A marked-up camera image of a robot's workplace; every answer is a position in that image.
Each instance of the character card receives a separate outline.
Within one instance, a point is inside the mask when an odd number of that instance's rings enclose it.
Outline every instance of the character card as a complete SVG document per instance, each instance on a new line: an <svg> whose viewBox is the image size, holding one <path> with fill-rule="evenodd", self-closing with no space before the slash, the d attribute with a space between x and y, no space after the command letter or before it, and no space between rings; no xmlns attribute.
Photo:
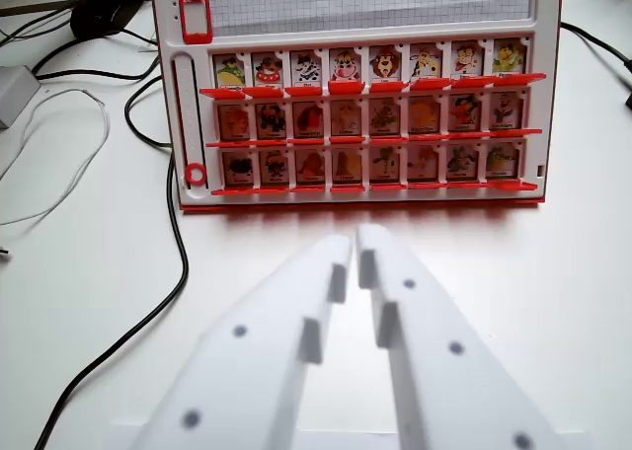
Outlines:
<svg viewBox="0 0 632 450"><path fill-rule="evenodd" d="M285 139L285 111L278 103L256 105L255 112L259 139Z"/></svg>
<svg viewBox="0 0 632 450"><path fill-rule="evenodd" d="M392 98L371 99L368 102L371 136L399 136L399 105Z"/></svg>
<svg viewBox="0 0 632 450"><path fill-rule="evenodd" d="M283 62L274 52L253 53L252 63L256 87L283 86Z"/></svg>
<svg viewBox="0 0 632 450"><path fill-rule="evenodd" d="M488 145L485 177L487 179L515 179L519 151L512 142L496 142Z"/></svg>
<svg viewBox="0 0 632 450"><path fill-rule="evenodd" d="M396 82L401 79L402 54L394 45L378 45L368 50L368 77L372 83Z"/></svg>
<svg viewBox="0 0 632 450"><path fill-rule="evenodd" d="M490 129L520 129L522 99L518 93L492 93L490 98Z"/></svg>
<svg viewBox="0 0 632 450"><path fill-rule="evenodd" d="M478 179L478 151L471 144L447 146L447 172L449 181L475 181Z"/></svg>
<svg viewBox="0 0 632 450"><path fill-rule="evenodd" d="M332 169L334 184L362 183L361 148L332 150Z"/></svg>
<svg viewBox="0 0 632 450"><path fill-rule="evenodd" d="M332 136L360 136L361 109L355 100L331 102Z"/></svg>
<svg viewBox="0 0 632 450"><path fill-rule="evenodd" d="M473 94L452 95L449 100L450 131L477 131L481 125L481 102Z"/></svg>
<svg viewBox="0 0 632 450"><path fill-rule="evenodd" d="M438 153L431 146L408 146L408 182L436 182Z"/></svg>
<svg viewBox="0 0 632 450"><path fill-rule="evenodd" d="M222 165L227 187L253 186L253 160L247 151L222 153Z"/></svg>
<svg viewBox="0 0 632 450"><path fill-rule="evenodd" d="M452 78L483 75L483 47L477 40L456 40L452 43Z"/></svg>
<svg viewBox="0 0 632 450"><path fill-rule="evenodd" d="M494 40L494 62L492 71L497 74L524 73L526 47L519 38L497 38Z"/></svg>
<svg viewBox="0 0 632 450"><path fill-rule="evenodd" d="M241 105L219 105L219 137L222 141L243 141L250 139L248 112Z"/></svg>
<svg viewBox="0 0 632 450"><path fill-rule="evenodd" d="M393 146L371 147L369 178L374 184L399 182L399 151Z"/></svg>
<svg viewBox="0 0 632 450"><path fill-rule="evenodd" d="M441 50L434 43L411 44L411 82L441 76Z"/></svg>
<svg viewBox="0 0 632 450"><path fill-rule="evenodd" d="M411 97L408 106L408 132L430 134L438 132L440 104L433 97Z"/></svg>
<svg viewBox="0 0 632 450"><path fill-rule="evenodd" d="M262 186L288 186L287 156L277 149L259 152Z"/></svg>
<svg viewBox="0 0 632 450"><path fill-rule="evenodd" d="M317 149L297 149L296 184L320 186L325 184L325 158Z"/></svg>
<svg viewBox="0 0 632 450"><path fill-rule="evenodd" d="M293 105L294 137L323 137L323 109L316 102L299 102Z"/></svg>

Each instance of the cartoon character picture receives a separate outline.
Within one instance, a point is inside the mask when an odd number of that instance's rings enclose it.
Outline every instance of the cartoon character picture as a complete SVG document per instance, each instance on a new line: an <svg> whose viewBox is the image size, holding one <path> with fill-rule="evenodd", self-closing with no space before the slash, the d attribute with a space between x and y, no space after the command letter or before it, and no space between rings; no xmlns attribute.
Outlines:
<svg viewBox="0 0 632 450"><path fill-rule="evenodd" d="M438 132L440 105L433 97L410 99L408 107L408 130L411 134Z"/></svg>
<svg viewBox="0 0 632 450"><path fill-rule="evenodd" d="M371 136L399 134L399 105L392 98L371 99L368 108Z"/></svg>
<svg viewBox="0 0 632 450"><path fill-rule="evenodd" d="M438 179L438 153L430 146L408 147L408 182Z"/></svg>
<svg viewBox="0 0 632 450"><path fill-rule="evenodd" d="M292 52L292 84L297 87L320 87L320 59L313 52Z"/></svg>
<svg viewBox="0 0 632 450"><path fill-rule="evenodd" d="M452 44L452 76L483 74L483 48L476 40Z"/></svg>
<svg viewBox="0 0 632 450"><path fill-rule="evenodd" d="M370 49L370 76L373 82L392 82L400 79L400 53L392 45Z"/></svg>
<svg viewBox="0 0 632 450"><path fill-rule="evenodd" d="M273 52L253 53L255 86L279 87L283 83L283 62Z"/></svg>
<svg viewBox="0 0 632 450"><path fill-rule="evenodd" d="M360 136L360 108L354 100L331 102L332 136Z"/></svg>
<svg viewBox="0 0 632 450"><path fill-rule="evenodd" d="M325 183L325 160L314 149L296 151L296 184L320 185Z"/></svg>
<svg viewBox="0 0 632 450"><path fill-rule="evenodd" d="M295 103L294 137L323 137L323 109L315 102Z"/></svg>
<svg viewBox="0 0 632 450"><path fill-rule="evenodd" d="M490 129L520 128L521 102L517 93L493 93Z"/></svg>
<svg viewBox="0 0 632 450"><path fill-rule="evenodd" d="M244 63L234 54L214 55L213 62L218 87L243 87L246 85Z"/></svg>
<svg viewBox="0 0 632 450"><path fill-rule="evenodd" d="M224 183L227 187L248 187L254 183L253 161L247 153L224 152Z"/></svg>
<svg viewBox="0 0 632 450"><path fill-rule="evenodd" d="M352 48L331 49L329 53L332 81L359 81L359 62Z"/></svg>
<svg viewBox="0 0 632 450"><path fill-rule="evenodd" d="M517 177L518 150L511 142L490 144L487 151L485 177L514 179Z"/></svg>
<svg viewBox="0 0 632 450"><path fill-rule="evenodd" d="M474 95L450 97L450 131L475 131L479 125L480 103Z"/></svg>
<svg viewBox="0 0 632 450"><path fill-rule="evenodd" d="M519 38L497 38L494 40L494 73L523 73L526 47Z"/></svg>
<svg viewBox="0 0 632 450"><path fill-rule="evenodd" d="M362 157L358 149L332 151L334 184L361 184Z"/></svg>
<svg viewBox="0 0 632 450"><path fill-rule="evenodd" d="M239 105L220 105L219 137L222 141L239 141L250 139L248 128L248 113Z"/></svg>
<svg viewBox="0 0 632 450"><path fill-rule="evenodd" d="M441 76L441 51L433 43L411 45L411 82Z"/></svg>
<svg viewBox="0 0 632 450"><path fill-rule="evenodd" d="M261 151L259 153L262 186L278 186L289 184L287 158L278 150Z"/></svg>
<svg viewBox="0 0 632 450"><path fill-rule="evenodd" d="M477 178L478 152L470 145L451 146L448 149L448 180L474 180Z"/></svg>
<svg viewBox="0 0 632 450"><path fill-rule="evenodd" d="M257 105L256 111L259 139L285 138L285 111L277 103Z"/></svg>
<svg viewBox="0 0 632 450"><path fill-rule="evenodd" d="M392 146L372 147L370 150L370 181L391 183L399 181L399 153Z"/></svg>

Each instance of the white table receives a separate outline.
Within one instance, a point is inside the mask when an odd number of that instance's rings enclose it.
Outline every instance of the white table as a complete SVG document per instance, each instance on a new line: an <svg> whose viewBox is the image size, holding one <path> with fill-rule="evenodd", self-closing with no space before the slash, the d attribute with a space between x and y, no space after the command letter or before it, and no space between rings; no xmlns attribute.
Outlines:
<svg viewBox="0 0 632 450"><path fill-rule="evenodd" d="M1 27L13 30L32 17L3 19ZM563 20L632 54L632 0L564 0ZM130 29L151 35L148 6ZM65 29L11 43L0 49L0 62L33 65L69 39ZM140 73L153 55L136 53L137 46L128 36L91 41L41 73L78 67ZM599 54L626 74L619 61ZM351 235L366 221L408 241L556 428L590 431L595 449L626 447L632 112L623 103L629 93L576 36L562 33L559 55L546 203L179 215L191 259L184 295L81 386L47 448L100 450L113 422L146 420L218 315L294 252L328 233ZM138 141L122 116L138 86L75 77L47 83L36 96L87 88L106 102L112 134L56 211L33 228L0 229L0 244L14 255L0 264L0 448L32 448L65 385L180 275L165 205L168 157ZM132 116L144 132L167 138L158 85ZM56 99L38 119L39 132L0 185L1 218L56 198L99 140L99 112L79 95ZM25 121L22 115L0 131L0 164ZM372 340L369 304L352 283L348 303L335 309L325 364L308 376L302 428L395 429L388 363Z"/></svg>

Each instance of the red plastic hinge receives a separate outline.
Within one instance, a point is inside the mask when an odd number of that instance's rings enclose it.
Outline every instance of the red plastic hinge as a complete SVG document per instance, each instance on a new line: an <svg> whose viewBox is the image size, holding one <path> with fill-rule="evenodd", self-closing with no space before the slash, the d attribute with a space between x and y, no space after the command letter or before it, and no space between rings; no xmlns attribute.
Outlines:
<svg viewBox="0 0 632 450"><path fill-rule="evenodd" d="M364 82L355 81L332 81L329 82L329 93L331 95L354 95L360 94L364 90Z"/></svg>
<svg viewBox="0 0 632 450"><path fill-rule="evenodd" d="M187 19L185 14L186 3L198 3L202 2L205 6L206 12L206 33L193 33L187 32ZM213 41L213 26L210 22L210 2L208 0L180 0L180 20L182 23L182 39L186 44L193 43L211 43Z"/></svg>
<svg viewBox="0 0 632 450"><path fill-rule="evenodd" d="M285 91L291 97L318 97L323 94L321 87L288 87Z"/></svg>

